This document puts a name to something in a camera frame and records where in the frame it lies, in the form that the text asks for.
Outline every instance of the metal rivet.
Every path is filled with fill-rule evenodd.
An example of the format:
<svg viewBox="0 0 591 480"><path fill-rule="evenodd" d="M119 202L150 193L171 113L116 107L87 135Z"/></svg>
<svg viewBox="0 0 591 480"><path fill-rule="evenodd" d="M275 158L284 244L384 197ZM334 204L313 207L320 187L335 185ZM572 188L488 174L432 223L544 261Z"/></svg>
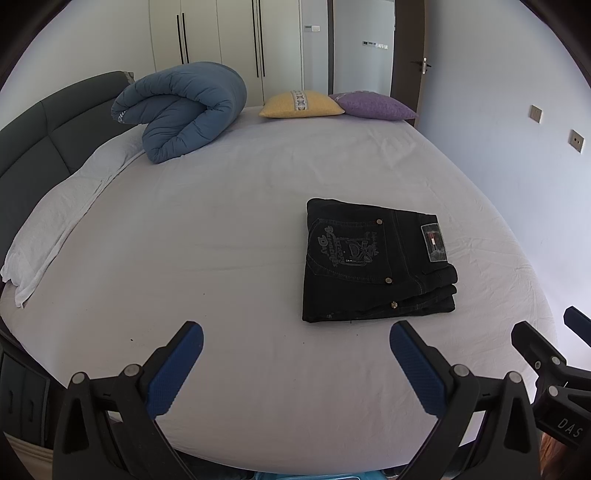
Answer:
<svg viewBox="0 0 591 480"><path fill-rule="evenodd" d="M470 373L470 369L466 365L462 364L454 365L453 371L456 373L458 377L467 377Z"/></svg>
<svg viewBox="0 0 591 480"><path fill-rule="evenodd" d="M81 384L85 378L86 378L86 375L84 374L84 372L78 372L78 373L72 375L72 383L74 383L76 385Z"/></svg>
<svg viewBox="0 0 591 480"><path fill-rule="evenodd" d="M517 372L509 372L509 380L513 383L521 383L521 375Z"/></svg>
<svg viewBox="0 0 591 480"><path fill-rule="evenodd" d="M123 373L127 377L135 377L139 373L139 365L138 364L128 365L127 367L125 367L125 370L123 370Z"/></svg>

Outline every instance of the gray upholstered headboard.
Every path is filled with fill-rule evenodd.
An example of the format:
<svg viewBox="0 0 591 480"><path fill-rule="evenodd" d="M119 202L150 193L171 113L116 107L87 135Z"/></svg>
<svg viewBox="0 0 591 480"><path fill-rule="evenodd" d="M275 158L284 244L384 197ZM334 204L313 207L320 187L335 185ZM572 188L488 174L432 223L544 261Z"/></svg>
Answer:
<svg viewBox="0 0 591 480"><path fill-rule="evenodd" d="M130 129L111 118L113 100L130 79L110 72L75 83L0 130L0 264L39 200L97 147Z"/></svg>

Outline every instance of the black jeans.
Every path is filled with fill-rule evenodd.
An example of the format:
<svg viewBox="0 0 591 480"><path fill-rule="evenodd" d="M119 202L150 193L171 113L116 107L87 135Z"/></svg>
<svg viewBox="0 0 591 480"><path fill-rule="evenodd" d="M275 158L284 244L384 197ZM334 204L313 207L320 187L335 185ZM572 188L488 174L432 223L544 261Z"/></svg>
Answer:
<svg viewBox="0 0 591 480"><path fill-rule="evenodd" d="M302 319L451 312L457 272L437 216L311 199Z"/></svg>

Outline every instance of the white wall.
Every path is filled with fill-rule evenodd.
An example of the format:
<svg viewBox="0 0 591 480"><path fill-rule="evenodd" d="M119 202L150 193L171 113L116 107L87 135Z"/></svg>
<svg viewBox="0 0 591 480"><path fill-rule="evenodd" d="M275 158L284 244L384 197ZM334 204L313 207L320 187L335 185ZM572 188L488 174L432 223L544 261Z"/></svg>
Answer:
<svg viewBox="0 0 591 480"><path fill-rule="evenodd" d="M561 323L591 316L591 88L560 41L517 0L429 0L429 63L419 129L490 198L534 266L559 347L591 367ZM531 104L542 123L528 118Z"/></svg>
<svg viewBox="0 0 591 480"><path fill-rule="evenodd" d="M335 0L335 93L371 90L390 95L394 2ZM364 41L386 44L387 50Z"/></svg>
<svg viewBox="0 0 591 480"><path fill-rule="evenodd" d="M0 90L0 128L65 86L113 70L153 73L148 0L73 0Z"/></svg>
<svg viewBox="0 0 591 480"><path fill-rule="evenodd" d="M304 88L328 94L329 21L326 0L301 0L301 37L304 54ZM318 25L319 32L306 31L305 25Z"/></svg>

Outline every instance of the white bed sheet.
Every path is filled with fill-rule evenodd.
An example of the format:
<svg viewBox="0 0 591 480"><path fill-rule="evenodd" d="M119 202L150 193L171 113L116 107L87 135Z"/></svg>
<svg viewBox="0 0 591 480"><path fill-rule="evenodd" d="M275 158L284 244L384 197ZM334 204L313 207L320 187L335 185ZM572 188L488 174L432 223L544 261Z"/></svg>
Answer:
<svg viewBox="0 0 591 480"><path fill-rule="evenodd" d="M456 310L411 324L450 363L493 377L517 370L531 391L510 333L527 320L554 341L535 274L484 195L405 122L262 121L247 109L192 154L159 165L142 156L95 201L23 309L7 285L0 314L63 384L142 363L198 321L203 353L158 419L192 455L291 474L406 463L434 418L389 350L393 320L301 320L311 197L435 213L458 270Z"/></svg>

